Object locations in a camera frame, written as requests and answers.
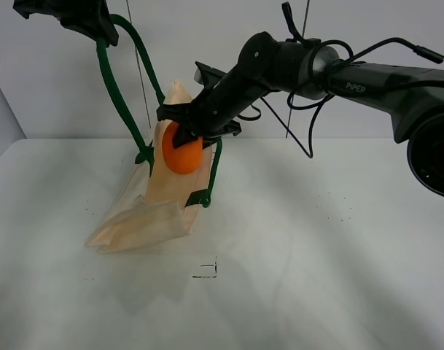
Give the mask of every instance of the wire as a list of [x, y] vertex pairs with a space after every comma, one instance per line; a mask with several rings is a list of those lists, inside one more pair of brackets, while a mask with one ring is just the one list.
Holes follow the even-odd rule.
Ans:
[[317, 117], [319, 116], [319, 113], [322, 109], [322, 107], [328, 102], [330, 101], [330, 99], [332, 98], [332, 95], [327, 95], [324, 97], [324, 99], [322, 99], [319, 102], [319, 105], [317, 106], [316, 111], [314, 112], [314, 116], [311, 119], [311, 123], [309, 124], [309, 132], [308, 132], [308, 148], [309, 151], [306, 150], [306, 148], [303, 146], [303, 144], [301, 143], [300, 140], [298, 140], [298, 138], [296, 137], [296, 135], [288, 128], [288, 126], [284, 123], [283, 120], [281, 120], [281, 118], [279, 117], [279, 115], [277, 114], [277, 112], [275, 112], [275, 109], [272, 108], [272, 106], [265, 100], [265, 98], [261, 97], [260, 99], [262, 100], [262, 102], [267, 106], [267, 108], [269, 108], [269, 110], [272, 112], [272, 114], [275, 116], [275, 118], [277, 118], [277, 120], [280, 122], [280, 124], [283, 125], [283, 127], [287, 130], [287, 133], [289, 133], [291, 135], [291, 137], [296, 141], [296, 143], [298, 144], [299, 147], [301, 147], [301, 149], [303, 150], [303, 152], [308, 156], [309, 159], [312, 159], [314, 156], [314, 152], [313, 152], [313, 147], [312, 147], [312, 136], [313, 136], [313, 129], [314, 129], [314, 124], [316, 122]]
[[262, 116], [262, 112], [260, 111], [260, 109], [258, 109], [256, 106], [251, 105], [251, 108], [253, 108], [254, 111], [257, 111], [259, 114], [256, 115], [255, 117], [244, 117], [241, 114], [238, 114], [238, 118], [241, 120], [244, 120], [245, 122], [253, 122], [255, 120], [259, 120], [260, 117]]
[[[287, 123], [288, 128], [289, 128], [289, 124], [292, 122], [292, 113], [293, 113], [293, 110], [290, 108], [289, 113], [288, 113], [288, 123]], [[288, 129], [287, 129], [287, 133], [285, 134], [285, 139], [288, 139]]]
[[[426, 59], [428, 59], [432, 62], [435, 62], [435, 63], [441, 63], [444, 59], [444, 57], [442, 55], [439, 55], [436, 52], [433, 52], [425, 47], [419, 47], [417, 45], [412, 44], [408, 40], [404, 40], [402, 38], [397, 38], [397, 37], [382, 40], [381, 42], [378, 42], [372, 46], [369, 46], [367, 49], [357, 53], [356, 55], [353, 53], [351, 46], [341, 40], [327, 40], [325, 42], [322, 42], [322, 43], [314, 46], [314, 48], [311, 51], [311, 54], [309, 56], [309, 61], [308, 61], [308, 65], [307, 65], [307, 70], [308, 70], [307, 80], [302, 82], [301, 84], [299, 84], [295, 89], [293, 89], [287, 97], [287, 105], [289, 107], [289, 115], [290, 116], [291, 116], [292, 110], [304, 111], [307, 109], [316, 108], [316, 111], [314, 112], [314, 115], [311, 119], [311, 123], [309, 124], [309, 132], [308, 132], [309, 151], [307, 151], [305, 149], [305, 147], [297, 139], [296, 135], [294, 135], [293, 132], [291, 132], [291, 130], [289, 129], [289, 127], [287, 125], [285, 125], [283, 120], [281, 120], [281, 118], [277, 115], [277, 113], [273, 110], [273, 108], [268, 104], [268, 102], [264, 98], [261, 98], [261, 99], [264, 102], [264, 104], [269, 108], [269, 110], [272, 111], [273, 115], [275, 115], [275, 117], [277, 118], [277, 120], [279, 120], [279, 122], [283, 125], [283, 127], [286, 128], [287, 134], [289, 133], [292, 136], [292, 138], [296, 141], [296, 143], [301, 147], [301, 149], [304, 151], [304, 153], [310, 159], [312, 159], [312, 157], [313, 157], [312, 135], [313, 135], [314, 123], [316, 122], [316, 119], [319, 116], [319, 113], [322, 110], [322, 107], [328, 101], [330, 101], [334, 96], [349, 97], [349, 98], [353, 98], [353, 97], [357, 97], [357, 96], [359, 96], [359, 97], [374, 96], [374, 95], [378, 95], [378, 94], [382, 94], [382, 93], [389, 93], [392, 91], [411, 89], [411, 88], [419, 88], [419, 87], [423, 87], [423, 86], [434, 87], [434, 88], [444, 88], [443, 81], [425, 80], [425, 81], [420, 81], [420, 82], [410, 82], [410, 83], [405, 83], [405, 84], [398, 84], [398, 85], [394, 85], [394, 86], [384, 87], [384, 88], [381, 88], [378, 90], [368, 90], [365, 93], [350, 93], [349, 91], [346, 91], [346, 92], [338, 91], [336, 87], [330, 87], [327, 84], [327, 82], [328, 82], [327, 77], [330, 74], [337, 72], [338, 70], [349, 65], [350, 63], [354, 62], [358, 58], [361, 58], [362, 56], [367, 55], [368, 53], [371, 53], [372, 51], [378, 49], [379, 47], [382, 47], [384, 45], [391, 44], [391, 43], [397, 43], [397, 44], [401, 44], [403, 46], [406, 46], [407, 48], [412, 49], [416, 54], [418, 54], [422, 57], [425, 57]], [[340, 63], [335, 64], [330, 69], [325, 69], [324, 71], [321, 71], [318, 74], [315, 74], [313, 71], [314, 60], [315, 60], [317, 54], [319, 53], [319, 51], [323, 47], [326, 47], [329, 45], [339, 45], [341, 47], [344, 47], [345, 50], [348, 52], [349, 58], [344, 61], [341, 61]], [[328, 94], [320, 102], [316, 102], [315, 104], [309, 104], [307, 106], [293, 105], [293, 99], [294, 99], [296, 93], [299, 92], [306, 85], [311, 84], [311, 83], [315, 83], [318, 86], [322, 85], [324, 90], [326, 90], [329, 93], [333, 93], [333, 95]]]
[[130, 35], [134, 45], [136, 46], [139, 56], [141, 56], [141, 60], [144, 64], [144, 68], [146, 69], [147, 76], [149, 77], [150, 83], [154, 88], [155, 95], [157, 96], [158, 103], [163, 104], [163, 101], [165, 100], [165, 95], [163, 94], [162, 89], [160, 89], [160, 85], [158, 84], [157, 77], [155, 76], [152, 63], [150, 62], [149, 54], [147, 53], [146, 47], [144, 46], [139, 33], [133, 27], [133, 25], [129, 23], [129, 21], [126, 20], [124, 17], [112, 14], [110, 15], [110, 18], [112, 19], [113, 24], [116, 24], [117, 26], [123, 28]]
[[308, 0], [306, 4], [306, 12], [304, 14], [304, 22], [303, 22], [303, 32], [301, 33], [301, 36], [304, 38], [304, 34], [306, 32], [306, 23], [308, 22], [308, 16], [309, 16], [309, 6], [311, 5], [311, 0]]
[[[129, 0], [126, 0], [126, 8], [128, 10], [129, 23], [133, 25], [133, 18], [131, 17], [131, 9], [129, 8]], [[152, 129], [152, 124], [150, 122], [149, 106], [147, 105], [146, 89], [144, 88], [144, 80], [142, 79], [141, 61], [139, 60], [137, 47], [134, 47], [134, 54], [136, 55], [137, 69], [139, 70], [139, 77], [141, 78], [141, 87], [142, 87], [142, 93], [144, 95], [144, 104], [146, 106], [147, 121], [149, 122], [149, 129]]]

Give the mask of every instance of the white table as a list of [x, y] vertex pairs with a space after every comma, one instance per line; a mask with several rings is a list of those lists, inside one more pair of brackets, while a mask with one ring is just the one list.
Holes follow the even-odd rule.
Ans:
[[[0, 158], [0, 350], [444, 349], [444, 198], [405, 145], [230, 139], [192, 235], [84, 247], [131, 140], [24, 140]], [[217, 256], [215, 279], [210, 275]]]

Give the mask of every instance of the black cable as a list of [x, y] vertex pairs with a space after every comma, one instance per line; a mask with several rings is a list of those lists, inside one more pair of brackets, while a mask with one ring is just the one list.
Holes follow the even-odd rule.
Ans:
[[[292, 113], [293, 110], [290, 108], [289, 109], [289, 113], [288, 113], [288, 123], [287, 123], [287, 128], [289, 129], [289, 124], [292, 122]], [[285, 134], [285, 139], [288, 139], [288, 129], [287, 129], [287, 133]]]
[[289, 133], [291, 135], [291, 137], [296, 141], [296, 143], [298, 144], [299, 147], [301, 147], [301, 149], [303, 150], [303, 152], [308, 156], [308, 158], [312, 159], [314, 157], [314, 152], [313, 152], [313, 147], [312, 147], [312, 136], [313, 136], [313, 129], [314, 129], [314, 124], [316, 122], [317, 117], [319, 116], [319, 113], [322, 109], [322, 107], [328, 102], [330, 101], [330, 99], [332, 98], [332, 95], [327, 95], [325, 96], [318, 104], [316, 111], [314, 112], [314, 115], [311, 119], [311, 123], [309, 124], [309, 132], [308, 132], [308, 148], [309, 148], [309, 152], [306, 150], [306, 148], [303, 146], [303, 144], [301, 143], [300, 140], [298, 140], [298, 138], [296, 137], [296, 135], [293, 134], [293, 132], [288, 128], [288, 126], [284, 123], [283, 120], [281, 120], [281, 118], [279, 117], [279, 115], [277, 114], [277, 112], [275, 112], [275, 110], [272, 108], [272, 106], [263, 98], [261, 97], [260, 99], [262, 100], [262, 102], [267, 106], [267, 108], [269, 108], [269, 110], [273, 113], [273, 115], [277, 118], [277, 120], [283, 125], [283, 127], [287, 130], [287, 133]]
[[257, 111], [259, 114], [256, 115], [255, 117], [244, 117], [241, 114], [238, 114], [238, 118], [241, 120], [244, 120], [245, 122], [253, 122], [255, 120], [259, 120], [260, 117], [262, 116], [262, 112], [260, 111], [260, 109], [258, 109], [256, 106], [251, 105], [251, 108], [253, 108], [254, 111]]
[[316, 58], [316, 56], [319, 53], [320, 49], [322, 49], [323, 47], [329, 46], [329, 45], [339, 45], [341, 47], [344, 47], [346, 52], [349, 54], [350, 58], [352, 58], [354, 56], [353, 49], [351, 49], [351, 46], [348, 45], [347, 43], [345, 43], [342, 40], [326, 40], [325, 42], [322, 42], [322, 43], [318, 44], [317, 46], [315, 46], [315, 48], [311, 52], [311, 56], [310, 56], [309, 62], [308, 62], [308, 79], [304, 83], [298, 85], [288, 95], [287, 105], [288, 105], [288, 107], [290, 109], [294, 109], [295, 111], [304, 111], [304, 110], [307, 110], [307, 109], [318, 107], [320, 105], [321, 102], [317, 102], [315, 104], [309, 104], [307, 106], [295, 106], [295, 105], [293, 105], [293, 96], [295, 96], [295, 94], [302, 87], [304, 87], [307, 84], [313, 82], [314, 80], [319, 80], [320, 77], [322, 77], [322, 76], [324, 76], [326, 74], [326, 72], [323, 71], [322, 73], [316, 74], [314, 76], [314, 73], [313, 73], [313, 63], [314, 63], [314, 59]]
[[304, 38], [304, 34], [306, 33], [306, 24], [308, 22], [308, 16], [309, 16], [309, 6], [311, 5], [311, 0], [308, 0], [306, 4], [306, 12], [304, 14], [304, 22], [303, 22], [303, 32], [301, 33], [301, 36]]
[[333, 70], [338, 70], [340, 68], [343, 68], [344, 66], [347, 66], [351, 62], [357, 60], [358, 58], [361, 58], [362, 56], [367, 55], [368, 53], [371, 53], [372, 51], [378, 49], [379, 47], [383, 47], [384, 45], [388, 45], [393, 42], [397, 43], [397, 44], [401, 44], [403, 46], [406, 46], [407, 48], [412, 49], [412, 50], [415, 50], [415, 48], [416, 48], [416, 45], [411, 44], [408, 40], [404, 40], [402, 38], [388, 38], [388, 39], [382, 40], [381, 42], [378, 42], [377, 44], [369, 46], [367, 49], [365, 49], [361, 52], [358, 52], [356, 55], [352, 55], [347, 60], [344, 60], [344, 61], [340, 62], [339, 64], [335, 65], [333, 67]]

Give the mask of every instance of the orange ball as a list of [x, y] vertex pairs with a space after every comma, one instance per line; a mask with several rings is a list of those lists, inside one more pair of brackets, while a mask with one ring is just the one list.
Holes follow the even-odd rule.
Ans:
[[173, 136], [179, 124], [171, 122], [162, 138], [163, 160], [166, 166], [176, 174], [188, 175], [199, 168], [202, 162], [202, 136], [178, 148], [173, 147]]

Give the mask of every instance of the black marking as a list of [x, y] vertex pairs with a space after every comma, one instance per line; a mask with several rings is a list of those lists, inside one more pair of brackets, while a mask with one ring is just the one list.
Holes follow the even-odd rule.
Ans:
[[193, 276], [194, 279], [216, 279], [217, 278], [217, 256], [215, 256], [215, 263], [208, 265], [201, 265], [202, 268], [213, 267], [215, 270], [215, 276]]

